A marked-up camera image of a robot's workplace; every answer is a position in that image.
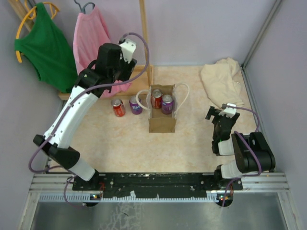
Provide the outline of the red soda can front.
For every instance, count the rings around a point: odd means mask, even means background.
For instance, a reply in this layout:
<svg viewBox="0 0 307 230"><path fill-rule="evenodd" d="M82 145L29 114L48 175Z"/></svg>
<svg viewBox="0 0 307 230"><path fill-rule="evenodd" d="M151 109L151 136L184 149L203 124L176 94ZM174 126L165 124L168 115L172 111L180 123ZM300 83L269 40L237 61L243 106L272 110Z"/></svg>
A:
<svg viewBox="0 0 307 230"><path fill-rule="evenodd" d="M119 98L115 98L111 101L111 105L113 108L113 112L115 114L115 116L117 117L122 117L125 115L126 110L125 110L125 106L123 104L123 101Z"/></svg>

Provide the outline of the brown canvas bag white handles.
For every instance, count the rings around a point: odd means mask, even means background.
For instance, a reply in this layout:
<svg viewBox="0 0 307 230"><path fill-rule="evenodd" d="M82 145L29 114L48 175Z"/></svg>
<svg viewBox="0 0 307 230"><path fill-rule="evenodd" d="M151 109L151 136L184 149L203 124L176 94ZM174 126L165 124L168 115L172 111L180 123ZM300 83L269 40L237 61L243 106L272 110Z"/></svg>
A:
<svg viewBox="0 0 307 230"><path fill-rule="evenodd" d="M178 104L177 100L177 90L180 86L184 86L187 88L187 93L183 101ZM155 109L152 106L152 99L154 90L160 90L162 95L170 95L173 99L173 108L171 113L165 114L162 112L162 109ZM139 96L141 93L146 93L146 106L139 100ZM181 106L187 100L190 93L190 88L186 83L177 83L174 85L151 85L149 89L143 89L137 92L136 94L136 102L143 110L148 112L149 118L149 133L174 133L176 122L177 122L177 113L179 112Z"/></svg>

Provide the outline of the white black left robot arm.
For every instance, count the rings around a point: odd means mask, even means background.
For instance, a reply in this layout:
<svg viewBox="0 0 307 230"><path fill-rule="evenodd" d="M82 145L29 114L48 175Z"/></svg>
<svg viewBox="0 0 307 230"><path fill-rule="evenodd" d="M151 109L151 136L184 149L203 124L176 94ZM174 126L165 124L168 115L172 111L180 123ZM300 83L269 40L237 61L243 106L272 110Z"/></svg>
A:
<svg viewBox="0 0 307 230"><path fill-rule="evenodd" d="M72 88L70 98L52 126L33 142L60 167L77 175L89 190L100 184L97 171L81 158L70 144L82 119L105 91L130 82L137 63L133 58L136 43L127 39L119 44L105 43L96 59L84 68Z"/></svg>

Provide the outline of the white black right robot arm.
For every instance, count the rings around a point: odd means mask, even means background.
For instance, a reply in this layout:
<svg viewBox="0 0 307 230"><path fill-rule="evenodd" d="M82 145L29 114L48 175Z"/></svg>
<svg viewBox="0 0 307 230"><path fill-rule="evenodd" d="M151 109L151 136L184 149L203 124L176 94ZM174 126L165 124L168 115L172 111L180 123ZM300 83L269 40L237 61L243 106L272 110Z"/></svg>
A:
<svg viewBox="0 0 307 230"><path fill-rule="evenodd" d="M223 104L221 109L210 106L205 117L207 120L213 118L213 153L235 158L214 171L214 184L221 190L230 190L236 179L259 176L262 172L273 171L276 166L275 156L258 126L250 134L232 131L240 116L237 110L246 108L231 103Z"/></svg>

